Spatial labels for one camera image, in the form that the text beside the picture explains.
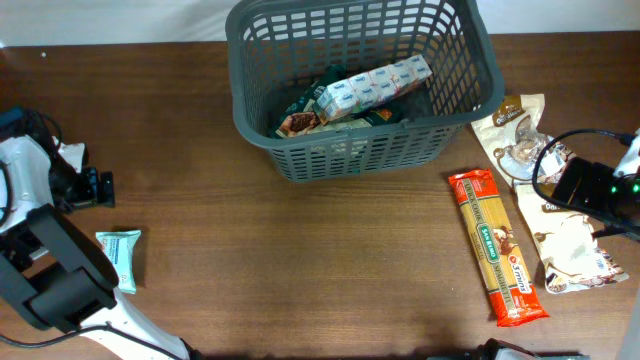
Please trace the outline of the teal wet wipes pack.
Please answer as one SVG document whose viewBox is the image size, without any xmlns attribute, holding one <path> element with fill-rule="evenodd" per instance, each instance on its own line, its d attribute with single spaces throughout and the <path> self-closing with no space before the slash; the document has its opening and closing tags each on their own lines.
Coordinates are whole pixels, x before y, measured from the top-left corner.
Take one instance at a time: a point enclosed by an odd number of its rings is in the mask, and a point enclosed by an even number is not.
<svg viewBox="0 0 640 360">
<path fill-rule="evenodd" d="M 120 291 L 126 294 L 136 294 L 133 253 L 141 231 L 96 232 L 95 236 L 116 271 Z"/>
</svg>

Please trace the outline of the green snack bag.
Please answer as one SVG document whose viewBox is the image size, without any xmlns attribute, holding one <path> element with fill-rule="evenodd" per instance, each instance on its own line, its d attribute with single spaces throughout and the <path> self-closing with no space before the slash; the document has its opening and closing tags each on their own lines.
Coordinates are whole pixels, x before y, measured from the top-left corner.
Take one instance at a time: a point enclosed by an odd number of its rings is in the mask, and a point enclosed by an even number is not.
<svg viewBox="0 0 640 360">
<path fill-rule="evenodd" d="M 369 128 L 399 123 L 404 112 L 396 102 L 366 110 L 359 114 L 350 114 L 323 125 L 313 105 L 320 98 L 325 87 L 343 80 L 346 68 L 342 65 L 330 65 L 325 73 L 295 101 L 278 120 L 273 120 L 269 135 L 272 138 L 294 138 L 322 132 L 343 132 L 358 128 Z"/>
</svg>

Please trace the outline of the white tissue pack row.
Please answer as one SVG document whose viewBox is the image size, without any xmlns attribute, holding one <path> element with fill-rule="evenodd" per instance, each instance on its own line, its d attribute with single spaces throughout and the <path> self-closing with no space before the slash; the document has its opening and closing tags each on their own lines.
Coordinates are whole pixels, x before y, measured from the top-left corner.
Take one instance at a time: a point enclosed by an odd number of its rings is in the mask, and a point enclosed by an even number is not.
<svg viewBox="0 0 640 360">
<path fill-rule="evenodd" d="M 398 98 L 433 75 L 422 55 L 353 75 L 325 87 L 314 104 L 322 124 L 362 113 Z"/>
</svg>

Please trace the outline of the beige nut bag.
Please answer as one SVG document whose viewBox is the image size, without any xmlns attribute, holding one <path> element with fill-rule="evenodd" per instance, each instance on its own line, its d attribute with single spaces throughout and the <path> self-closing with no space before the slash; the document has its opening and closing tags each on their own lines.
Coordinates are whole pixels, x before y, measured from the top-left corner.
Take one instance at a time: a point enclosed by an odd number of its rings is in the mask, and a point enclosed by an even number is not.
<svg viewBox="0 0 640 360">
<path fill-rule="evenodd" d="M 535 163 L 553 140 L 537 130 L 544 108 L 542 94 L 510 95 L 493 114 L 471 123 L 490 161 L 516 191 L 533 191 Z"/>
</svg>

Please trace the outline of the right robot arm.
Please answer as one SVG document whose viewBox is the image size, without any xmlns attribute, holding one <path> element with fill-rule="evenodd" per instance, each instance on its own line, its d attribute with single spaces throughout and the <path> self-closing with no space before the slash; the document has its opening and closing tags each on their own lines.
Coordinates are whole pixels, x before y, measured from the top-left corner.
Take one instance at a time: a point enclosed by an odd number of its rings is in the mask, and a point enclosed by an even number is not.
<svg viewBox="0 0 640 360">
<path fill-rule="evenodd" d="M 575 135 L 613 138 L 626 148 L 617 166 L 576 157 L 551 192 L 551 202 L 583 213 L 603 224 L 592 233 L 595 239 L 624 236 L 639 241 L 639 134 L 600 129 L 578 129 L 563 133 L 551 144 Z"/>
</svg>

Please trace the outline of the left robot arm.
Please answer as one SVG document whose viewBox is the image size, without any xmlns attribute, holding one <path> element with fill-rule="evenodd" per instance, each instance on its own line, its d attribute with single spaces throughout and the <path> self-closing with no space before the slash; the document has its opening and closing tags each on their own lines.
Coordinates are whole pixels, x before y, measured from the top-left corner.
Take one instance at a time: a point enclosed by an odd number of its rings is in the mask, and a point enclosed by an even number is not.
<svg viewBox="0 0 640 360">
<path fill-rule="evenodd" d="M 121 359 L 201 358 L 126 297 L 136 290 L 140 231 L 90 239 L 68 218 L 114 205 L 113 175 L 89 166 L 84 144 L 64 144 L 59 124 L 35 110 L 2 113 L 1 297 L 32 327 L 61 333 L 41 342 L 3 337 L 3 343 L 36 349 L 86 337 Z"/>
</svg>

